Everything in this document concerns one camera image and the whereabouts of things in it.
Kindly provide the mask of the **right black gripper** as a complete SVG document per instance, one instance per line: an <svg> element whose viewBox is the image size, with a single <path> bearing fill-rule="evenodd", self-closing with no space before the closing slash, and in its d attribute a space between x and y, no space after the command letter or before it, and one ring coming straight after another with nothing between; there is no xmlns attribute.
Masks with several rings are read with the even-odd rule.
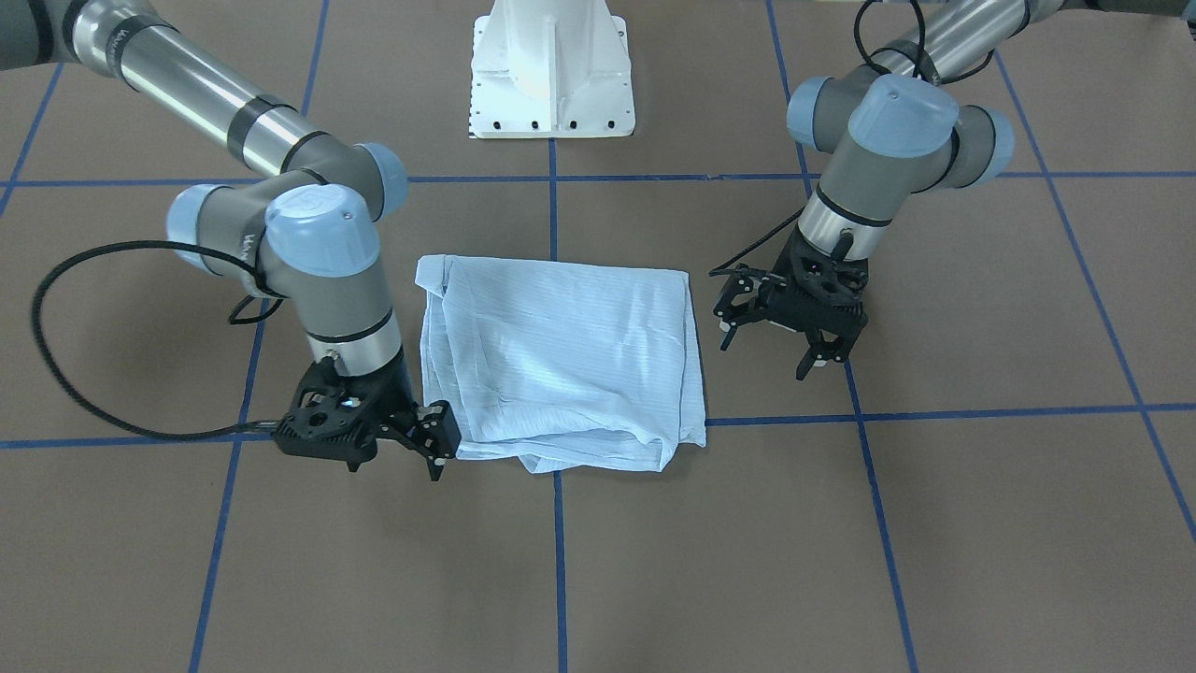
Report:
<svg viewBox="0 0 1196 673"><path fill-rule="evenodd" d="M336 365L330 356L313 365L318 393L324 397L321 410L313 412L315 420L323 421L313 426L313 436L355 446L376 439L393 440L421 457L432 482L440 481L445 463L457 459L460 426L448 400L416 408L405 349L401 348L380 369L359 378L338 374ZM413 424L414 414L415 424L402 429L399 426ZM383 426L393 422L399 426Z"/></svg>

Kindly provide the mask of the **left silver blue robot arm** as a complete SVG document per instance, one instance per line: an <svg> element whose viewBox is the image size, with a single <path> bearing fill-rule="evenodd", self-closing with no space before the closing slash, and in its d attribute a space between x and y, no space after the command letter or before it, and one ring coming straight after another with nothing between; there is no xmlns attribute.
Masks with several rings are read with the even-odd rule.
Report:
<svg viewBox="0 0 1196 673"><path fill-rule="evenodd" d="M846 361L867 323L864 286L880 239L919 192L991 181L1011 163L1014 131L995 110L962 106L948 85L982 71L995 48L1062 7L1060 1L952 1L841 78L811 78L791 94L787 127L829 164L797 218L762 295L771 322L803 332L797 379Z"/></svg>

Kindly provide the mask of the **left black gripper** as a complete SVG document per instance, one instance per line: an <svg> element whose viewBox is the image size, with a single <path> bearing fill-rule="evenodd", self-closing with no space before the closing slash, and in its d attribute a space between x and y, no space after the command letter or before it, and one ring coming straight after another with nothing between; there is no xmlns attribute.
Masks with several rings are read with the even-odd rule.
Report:
<svg viewBox="0 0 1196 673"><path fill-rule="evenodd" d="M847 259L853 243L852 230L841 231L829 253L807 241L803 231L791 234L787 243L785 261L789 264L789 282L806 302L799 316L816 328L804 331L807 349L795 367L797 380L806 379L825 362L846 363L855 337L868 322L864 312L864 289L869 281L869 263Z"/></svg>

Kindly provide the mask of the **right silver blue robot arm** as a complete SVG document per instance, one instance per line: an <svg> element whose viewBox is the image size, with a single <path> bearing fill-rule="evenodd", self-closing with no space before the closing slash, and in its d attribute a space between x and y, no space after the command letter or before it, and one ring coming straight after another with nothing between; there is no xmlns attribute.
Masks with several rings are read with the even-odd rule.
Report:
<svg viewBox="0 0 1196 673"><path fill-rule="evenodd" d="M409 179L393 149L347 143L303 110L193 43L150 1L5 1L4 69L83 65L177 115L258 175L250 186L196 184L179 192L163 241L120 241L59 263L37 285L30 328L42 362L78 408L106 424L170 442L258 434L282 454L376 460L382 440L413 451L439 481L458 455L448 400L420 402L405 367L377 225L405 203ZM43 311L51 285L89 261L126 251L173 251L245 296L228 316L268 302L255 322L292 304L312 362L277 420L206 432L157 432L121 420L78 391L51 354Z"/></svg>

